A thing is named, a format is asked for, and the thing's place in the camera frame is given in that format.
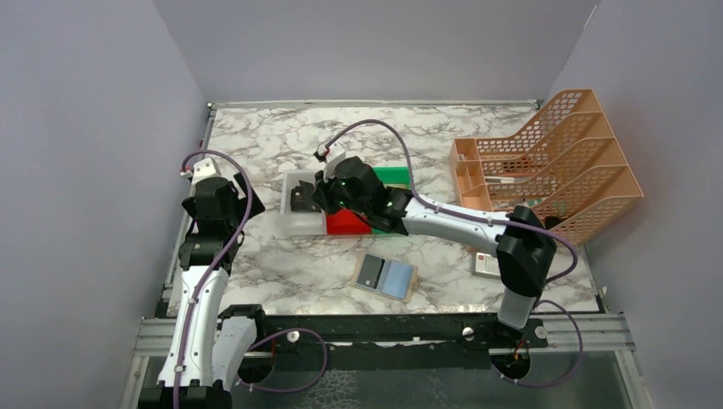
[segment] marble surface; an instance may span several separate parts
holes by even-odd
[[[471,275],[472,254],[463,245],[432,237],[285,237],[281,231],[281,183],[286,170],[321,168],[312,153],[344,126],[364,118],[382,119],[399,130],[413,155],[419,192],[455,203],[447,156],[454,138],[499,137],[518,130],[532,107],[304,107],[219,110],[210,149],[234,157],[246,169],[266,212],[245,228],[246,242],[234,261],[221,310],[231,304],[261,303],[270,314],[397,314],[494,312],[500,307],[499,280]],[[368,125],[340,141],[348,155],[372,166],[403,166],[402,149],[384,128]],[[232,168],[219,161],[222,173]],[[419,289],[409,303],[348,285],[363,251],[419,267]],[[550,275],[570,265],[560,251]],[[586,263],[551,283],[543,298],[575,311],[595,311]],[[175,314],[179,294],[171,297]]]

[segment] plastic file organizer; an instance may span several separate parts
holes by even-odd
[[[449,164],[462,206],[527,204],[576,245],[643,197],[590,89],[558,93],[512,136],[455,139]]]
[[[374,172],[386,186],[409,187],[409,171],[406,167],[378,167]],[[286,236],[385,234],[372,229],[349,210],[341,210],[328,216],[322,212],[291,211],[292,189],[299,181],[314,183],[313,170],[290,170],[284,173],[281,195],[281,219]]]

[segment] white box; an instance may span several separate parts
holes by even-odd
[[[318,236],[327,234],[327,218],[323,212],[292,211],[292,189],[299,181],[314,183],[313,170],[288,170],[281,185],[281,231],[286,236]]]

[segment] purple cable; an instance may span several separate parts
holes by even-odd
[[[324,342],[324,339],[317,332],[312,331],[312,330],[307,330],[306,328],[292,328],[290,330],[278,331],[278,332],[271,334],[268,337],[262,339],[261,341],[254,343],[251,347],[249,347],[249,350],[251,351],[253,349],[256,349],[276,337],[279,337],[281,335],[285,335],[285,334],[288,334],[289,332],[294,332],[294,331],[306,332],[307,334],[313,335],[316,339],[319,340],[319,344],[321,345],[321,352],[323,352],[323,354],[324,354],[324,361],[321,363],[321,370],[319,371],[319,373],[316,374],[316,376],[314,377],[314,379],[311,380],[311,382],[305,384],[304,386],[298,386],[296,388],[291,388],[291,389],[276,389],[276,388],[268,388],[265,386],[257,386],[254,384],[246,383],[246,382],[242,381],[241,379],[239,379],[237,381],[237,383],[240,383],[248,388],[251,388],[252,390],[254,390],[254,389],[262,390],[264,392],[271,392],[274,394],[294,394],[296,392],[301,392],[302,390],[311,388],[312,386],[316,385],[316,383],[319,382],[319,379],[321,379],[321,377],[324,376],[324,372],[327,371],[327,362],[329,360],[329,353],[327,352],[327,343]]]
[[[388,129],[392,134],[394,134],[394,136],[396,136],[397,140],[399,140],[400,145],[402,145],[402,150],[404,151],[404,158],[407,160],[407,169],[409,169],[409,187],[410,187],[409,190],[412,191],[412,195],[414,196],[414,198],[417,199],[421,204],[426,206],[428,209],[436,210],[437,207],[435,205],[422,199],[422,197],[419,196],[419,193],[417,193],[417,187],[414,184],[414,175],[412,172],[412,157],[409,154],[409,150],[407,149],[407,144],[402,139],[402,136],[399,135],[399,132],[397,132],[394,128],[391,127],[391,125],[387,124],[386,122],[380,121],[378,119],[363,119],[359,122],[353,123],[353,124],[347,126],[346,128],[344,128],[338,134],[336,134],[336,136],[334,136],[332,139],[327,141],[324,144],[324,147],[326,147],[328,149],[334,142],[336,142],[339,138],[344,136],[347,132],[349,132],[350,130],[353,130],[354,128],[356,128],[358,126],[365,125],[365,124],[382,125],[386,129]],[[487,219],[483,219],[482,217],[466,215],[466,214],[460,213],[458,211],[445,209],[444,207],[439,207],[439,211],[441,211],[442,213],[446,213],[450,216],[459,217],[462,219],[470,220],[472,222],[481,222],[481,223],[485,223],[485,224],[487,224],[489,222]],[[493,224],[500,224],[500,225],[509,226],[512,228],[523,228],[523,229],[526,229],[526,230],[529,230],[529,231],[532,231],[532,232],[535,232],[538,234],[543,234],[551,239],[555,239],[555,240],[559,241],[560,243],[562,243],[565,247],[567,247],[570,250],[570,254],[572,254],[572,263],[570,264],[570,266],[568,268],[566,268],[562,273],[555,274],[552,277],[550,277],[549,279],[547,279],[547,281],[545,281],[545,284],[550,283],[553,280],[563,278],[567,274],[570,274],[572,272],[572,270],[574,270],[575,267],[577,266],[577,258],[578,258],[577,251],[572,246],[572,244],[569,241],[567,241],[565,238],[562,238],[562,237],[558,236],[557,234],[550,232],[544,228],[537,228],[535,226],[530,226],[530,225],[527,225],[524,223],[513,222],[513,221],[509,221],[509,220],[492,220],[491,222]]]
[[[544,382],[544,383],[525,383],[525,382],[519,382],[517,379],[510,379],[509,377],[506,377],[505,375],[500,372],[499,369],[497,369],[496,366],[492,365],[492,367],[500,374],[500,378],[506,380],[509,383],[514,383],[517,386],[522,386],[523,388],[532,388],[532,389],[542,389],[542,388],[551,388],[552,386],[558,386],[561,383],[570,380],[570,378],[575,375],[575,372],[577,372],[578,369],[580,369],[580,364],[582,364],[582,333],[580,332],[580,327],[577,325],[577,321],[575,321],[575,318],[573,318],[572,314],[568,312],[568,310],[564,309],[563,306],[560,304],[550,301],[550,300],[541,300],[538,302],[537,305],[540,304],[551,304],[557,308],[559,308],[560,311],[563,312],[563,314],[567,315],[567,317],[570,319],[570,322],[572,322],[572,326],[575,327],[575,332],[577,333],[577,342],[580,345],[580,350],[577,354],[577,360],[575,361],[575,364],[570,368],[570,370],[564,374],[559,379],[556,379],[554,381],[550,382]]]
[[[238,171],[241,173],[241,177],[244,178],[244,183],[246,184],[246,191],[248,192],[246,195],[246,210],[244,211],[244,216],[241,219],[241,222],[239,223],[239,227],[236,228],[236,231],[231,236],[230,239],[228,239],[228,243],[221,249],[221,251],[216,254],[215,257],[213,257],[213,260],[211,261],[211,265],[208,266],[204,274],[201,276],[201,279],[199,281],[199,284],[194,288],[194,293],[191,295],[191,298],[196,300],[198,302],[199,294],[201,292],[201,288],[203,287],[203,284],[208,279],[208,276],[211,275],[216,265],[221,261],[223,256],[228,253],[228,250],[231,248],[232,245],[236,242],[236,240],[241,235],[241,231],[244,229],[244,226],[246,225],[246,222],[248,222],[249,215],[251,214],[251,204],[253,201],[253,190],[251,189],[251,182],[248,179],[248,176],[244,172],[243,168],[241,168],[241,165],[236,162],[233,158],[228,156],[226,153],[221,153],[218,151],[212,151],[211,149],[200,149],[196,152],[190,153],[186,158],[183,159],[183,162],[181,163],[181,171],[184,171],[186,169],[186,164],[188,161],[197,155],[203,155],[203,154],[211,154],[216,155],[219,158],[224,158],[228,160]],[[186,360],[186,346],[188,345],[188,331],[189,327],[191,326],[191,318],[194,315],[194,308],[196,306],[196,302],[190,303],[188,305],[188,309],[186,309],[186,316],[183,318],[183,328],[181,329],[181,341],[179,343],[179,349],[178,349],[178,357],[176,358],[176,366],[183,366],[183,362]],[[176,378],[173,383],[173,409],[181,409],[181,402],[180,402],[180,396],[181,393],[181,373],[176,372]]]

